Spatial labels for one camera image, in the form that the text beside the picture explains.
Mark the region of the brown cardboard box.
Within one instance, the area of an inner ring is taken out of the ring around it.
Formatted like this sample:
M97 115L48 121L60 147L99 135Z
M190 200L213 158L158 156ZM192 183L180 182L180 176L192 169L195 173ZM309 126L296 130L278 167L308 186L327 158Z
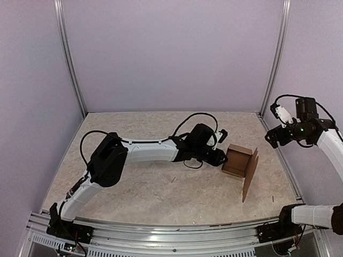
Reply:
M245 202L249 187L257 169L259 156L258 148L255 150L239 145L230 144L226 153L228 161L222 165L222 172L243 178L242 203Z

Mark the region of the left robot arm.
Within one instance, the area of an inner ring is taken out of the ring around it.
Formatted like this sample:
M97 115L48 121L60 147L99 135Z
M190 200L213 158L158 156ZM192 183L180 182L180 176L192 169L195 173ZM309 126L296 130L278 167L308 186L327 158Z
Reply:
M86 163L83 176L66 193L63 200L50 207L50 217L63 238L75 233L71 223L82 207L106 187L116 185L125 165L137 162L184 162L195 159L218 167L228 161L226 153L218 148L227 137L226 130L213 131L205 124L197 124L191 132L172 135L162 140L134 141L123 139L117 133L107 133Z

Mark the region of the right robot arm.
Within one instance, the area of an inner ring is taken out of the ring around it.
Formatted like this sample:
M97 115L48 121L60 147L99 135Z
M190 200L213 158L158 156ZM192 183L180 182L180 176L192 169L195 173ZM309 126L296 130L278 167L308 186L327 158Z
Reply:
M337 174L342 176L342 134L332 115L320 118L317 109L329 112L314 98L294 95L296 117L292 117L285 107L274 101L270 110L281 124L265 135L265 140L276 149L295 141L302 148L317 146L329 159ZM332 230L342 235L342 205L284 206L274 233L285 238L297 226L309 225L313 228Z

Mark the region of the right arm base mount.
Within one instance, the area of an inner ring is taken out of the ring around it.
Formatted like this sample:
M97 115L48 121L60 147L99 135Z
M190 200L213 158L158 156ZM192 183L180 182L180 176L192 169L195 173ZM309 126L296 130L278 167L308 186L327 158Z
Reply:
M279 222L264 223L256 227L256 230L260 244L300 235L303 231L301 225L282 225Z

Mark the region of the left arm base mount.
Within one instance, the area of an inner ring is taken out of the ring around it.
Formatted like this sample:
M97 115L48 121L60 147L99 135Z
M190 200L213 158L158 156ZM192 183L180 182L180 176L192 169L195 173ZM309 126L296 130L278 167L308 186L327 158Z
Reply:
M74 223L56 224L55 226L48 225L47 228L47 234L49 235L84 244L91 242L93 231L94 229L91 226Z

